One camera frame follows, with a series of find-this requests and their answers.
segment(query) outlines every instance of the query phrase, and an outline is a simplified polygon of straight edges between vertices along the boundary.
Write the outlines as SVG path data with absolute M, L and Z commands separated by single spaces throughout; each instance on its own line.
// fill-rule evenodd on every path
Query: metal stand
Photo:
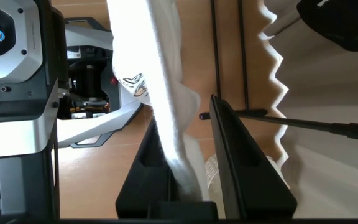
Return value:
M 242 0 L 238 0 L 238 15 L 239 15 L 239 28 L 241 40 L 241 60 L 242 60 L 242 80 L 244 84 L 244 100 L 246 108 L 244 110 L 236 111 L 236 113 L 252 113 L 256 116 L 264 116 L 268 112 L 266 109 L 249 109 L 249 94 L 248 94 L 248 79 L 247 79 L 247 61 L 246 61 L 246 41 L 244 37 L 244 15 L 242 13 Z M 218 50 L 218 32 L 216 28 L 216 10 L 215 0 L 211 0 L 211 16 L 212 16 L 212 29 L 214 40 L 214 56 L 215 56 L 215 71 L 216 71 L 216 93 L 218 97 L 221 96 L 221 79 L 220 79 L 220 66 L 219 66 L 219 50 Z M 200 113 L 201 120 L 210 119 L 209 112 Z

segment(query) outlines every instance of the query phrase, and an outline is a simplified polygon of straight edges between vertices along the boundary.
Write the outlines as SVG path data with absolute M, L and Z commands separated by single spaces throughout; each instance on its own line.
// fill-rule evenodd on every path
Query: wooden floor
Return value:
M 244 0 L 246 54 L 251 108 L 270 108 L 282 88 L 271 81 L 277 57 L 266 50 L 262 29 L 271 19 L 262 15 L 263 3 Z M 106 0 L 52 0 L 65 17 L 94 17 L 109 29 Z M 202 99 L 200 112 L 208 111 L 209 97 L 216 92 L 210 0 L 177 0 L 183 34 L 185 85 Z M 222 95 L 235 110 L 244 108 L 239 18 L 236 0 L 216 0 Z M 62 218 L 114 218 L 115 201 L 152 117 L 144 108 L 121 132 L 100 148 L 60 149 Z M 243 120 L 264 153 L 281 156 L 274 136 L 281 131 L 275 124 Z M 207 159 L 214 154 L 211 123 L 197 117 L 187 133 L 197 138 Z

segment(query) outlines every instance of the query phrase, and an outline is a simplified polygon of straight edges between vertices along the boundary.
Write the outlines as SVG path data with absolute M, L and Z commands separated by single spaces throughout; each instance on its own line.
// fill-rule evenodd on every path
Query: white label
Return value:
M 72 52 L 72 51 L 67 51 L 67 59 L 78 59 L 81 58 L 81 50 L 78 49 L 78 52 Z

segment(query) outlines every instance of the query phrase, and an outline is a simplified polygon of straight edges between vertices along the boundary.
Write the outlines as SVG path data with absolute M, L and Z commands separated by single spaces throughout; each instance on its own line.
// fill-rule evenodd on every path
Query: white curtain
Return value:
M 277 15 L 264 33 L 283 57 L 276 78 L 289 91 L 277 108 L 287 117 L 358 123 L 358 52 L 348 52 L 311 30 L 297 0 L 265 0 Z M 358 217 L 358 140 L 288 127 L 282 167 L 298 200 L 295 218 Z

